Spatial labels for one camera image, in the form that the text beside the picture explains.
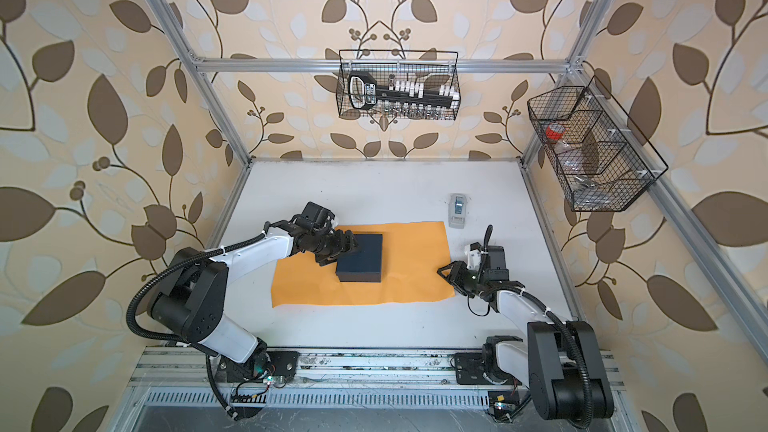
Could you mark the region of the red capped clear bottle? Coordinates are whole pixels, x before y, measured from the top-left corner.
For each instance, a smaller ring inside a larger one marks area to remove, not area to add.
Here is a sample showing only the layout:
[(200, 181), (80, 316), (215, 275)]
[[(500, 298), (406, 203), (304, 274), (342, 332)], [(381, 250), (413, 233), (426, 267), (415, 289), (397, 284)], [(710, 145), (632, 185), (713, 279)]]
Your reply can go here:
[(591, 187), (593, 182), (585, 174), (584, 156), (579, 146), (565, 140), (566, 128), (562, 123), (550, 122), (545, 128), (547, 142), (551, 145), (560, 171), (577, 189)]

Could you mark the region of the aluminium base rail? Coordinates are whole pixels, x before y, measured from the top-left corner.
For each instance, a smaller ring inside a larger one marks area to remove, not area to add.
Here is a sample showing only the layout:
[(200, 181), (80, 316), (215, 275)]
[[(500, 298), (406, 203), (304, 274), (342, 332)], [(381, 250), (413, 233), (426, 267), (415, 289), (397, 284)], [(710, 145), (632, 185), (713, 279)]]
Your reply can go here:
[[(478, 349), (311, 348), (271, 347), (268, 354), (279, 375), (290, 373), (288, 387), (344, 389), (507, 389), (512, 381), (488, 381), (483, 368), (467, 369), (457, 354)], [(184, 347), (148, 347), (142, 353), (130, 386), (208, 384), (205, 356)]]

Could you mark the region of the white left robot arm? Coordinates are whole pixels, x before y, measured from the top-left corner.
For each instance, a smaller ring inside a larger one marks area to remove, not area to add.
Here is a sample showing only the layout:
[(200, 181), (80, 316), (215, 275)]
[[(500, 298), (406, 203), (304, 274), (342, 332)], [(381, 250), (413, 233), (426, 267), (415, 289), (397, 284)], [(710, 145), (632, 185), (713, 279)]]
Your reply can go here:
[(226, 316), (229, 286), (262, 266), (300, 253), (313, 254), (323, 267), (358, 249), (353, 232), (338, 229), (329, 209), (309, 202), (288, 220), (265, 223), (253, 238), (202, 252), (179, 252), (171, 272), (150, 288), (146, 311), (174, 341), (244, 364), (260, 342)]

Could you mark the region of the dark navy gift box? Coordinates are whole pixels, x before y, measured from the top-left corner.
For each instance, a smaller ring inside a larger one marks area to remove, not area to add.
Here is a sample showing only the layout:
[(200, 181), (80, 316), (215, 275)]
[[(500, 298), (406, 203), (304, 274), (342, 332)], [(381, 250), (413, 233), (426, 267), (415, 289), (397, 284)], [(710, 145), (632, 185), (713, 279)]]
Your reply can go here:
[(383, 271), (383, 235), (356, 234), (357, 248), (337, 261), (336, 276), (342, 283), (380, 283)]

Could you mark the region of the orange wrapping paper sheet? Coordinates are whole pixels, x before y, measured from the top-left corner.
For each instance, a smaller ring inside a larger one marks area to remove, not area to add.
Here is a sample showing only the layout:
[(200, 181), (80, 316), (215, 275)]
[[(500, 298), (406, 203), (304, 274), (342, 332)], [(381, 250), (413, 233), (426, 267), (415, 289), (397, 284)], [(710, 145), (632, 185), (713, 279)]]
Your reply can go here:
[(349, 229), (355, 234), (383, 235), (381, 281), (342, 282), (334, 264), (321, 267), (313, 255), (300, 253), (277, 262), (271, 287), (274, 307), (437, 302), (454, 295), (454, 289), (437, 275), (451, 261), (442, 222), (352, 225)]

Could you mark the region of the aluminium frame post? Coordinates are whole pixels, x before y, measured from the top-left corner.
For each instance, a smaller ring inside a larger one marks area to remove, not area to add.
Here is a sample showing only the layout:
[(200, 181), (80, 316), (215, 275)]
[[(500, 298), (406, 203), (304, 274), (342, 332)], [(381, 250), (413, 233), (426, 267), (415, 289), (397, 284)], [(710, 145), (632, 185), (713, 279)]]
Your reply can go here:
[(174, 53), (180, 59), (182, 67), (189, 74), (192, 84), (207, 106), (211, 120), (220, 129), (223, 138), (231, 146), (234, 158), (245, 168), (249, 168), (251, 164), (250, 153), (247, 151), (236, 126), (226, 112), (206, 73), (198, 68), (199, 57), (194, 53), (181, 26), (177, 23), (169, 3), (165, 0), (145, 1), (157, 19)]

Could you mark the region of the grey tape dispenser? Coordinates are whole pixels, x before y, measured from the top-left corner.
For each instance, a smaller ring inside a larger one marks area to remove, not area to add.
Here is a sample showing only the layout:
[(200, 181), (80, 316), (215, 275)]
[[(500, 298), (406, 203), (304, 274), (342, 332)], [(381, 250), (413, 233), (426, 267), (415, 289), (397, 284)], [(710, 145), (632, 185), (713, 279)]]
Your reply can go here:
[(448, 211), (448, 225), (450, 228), (463, 229), (467, 219), (467, 196), (464, 194), (452, 194)]

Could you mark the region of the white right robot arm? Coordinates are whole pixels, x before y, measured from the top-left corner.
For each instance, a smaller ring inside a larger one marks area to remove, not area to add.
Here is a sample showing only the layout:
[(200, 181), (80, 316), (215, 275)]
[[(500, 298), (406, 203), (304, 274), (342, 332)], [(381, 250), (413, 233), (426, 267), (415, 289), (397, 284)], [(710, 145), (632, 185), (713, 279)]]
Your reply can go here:
[(523, 283), (512, 280), (502, 247), (473, 243), (465, 260), (443, 266), (437, 274), (467, 300), (485, 302), (488, 312), (511, 321), (518, 332), (490, 336), (480, 352), (453, 357), (461, 385), (527, 389), (518, 402), (497, 400), (492, 414), (511, 420), (520, 408), (533, 404), (542, 419), (565, 420), (577, 429), (613, 416), (613, 392), (593, 328), (560, 318)]

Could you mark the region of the black white tool in basket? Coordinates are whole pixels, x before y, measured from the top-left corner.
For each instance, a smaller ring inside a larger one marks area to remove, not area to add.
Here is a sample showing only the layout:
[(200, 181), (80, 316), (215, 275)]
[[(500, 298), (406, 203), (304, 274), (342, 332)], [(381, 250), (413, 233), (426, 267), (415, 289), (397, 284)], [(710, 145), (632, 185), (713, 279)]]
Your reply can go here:
[(346, 96), (356, 110), (380, 112), (457, 110), (461, 102), (460, 93), (444, 84), (437, 91), (418, 81), (386, 79), (385, 84), (380, 85), (368, 72), (349, 75)]

